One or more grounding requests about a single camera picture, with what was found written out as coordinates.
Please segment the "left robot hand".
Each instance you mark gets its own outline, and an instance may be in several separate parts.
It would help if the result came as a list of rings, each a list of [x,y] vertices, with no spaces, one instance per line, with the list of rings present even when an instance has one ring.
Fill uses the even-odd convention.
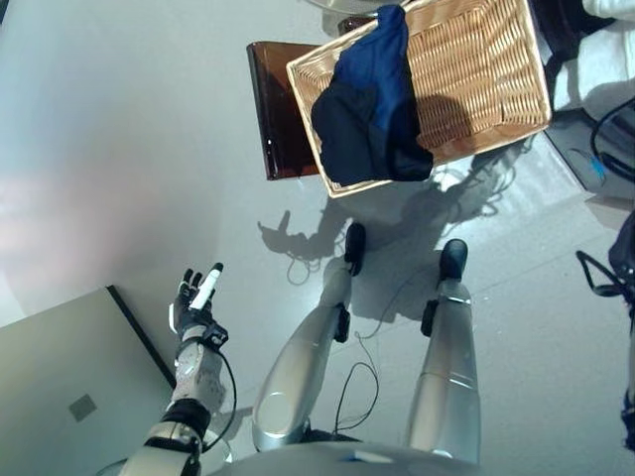
[[[211,312],[215,286],[223,269],[222,263],[215,263],[206,275],[186,269],[169,306],[169,326],[180,340],[185,340],[190,328],[202,326],[202,336],[214,346],[220,347],[227,341],[227,331],[214,320]]]

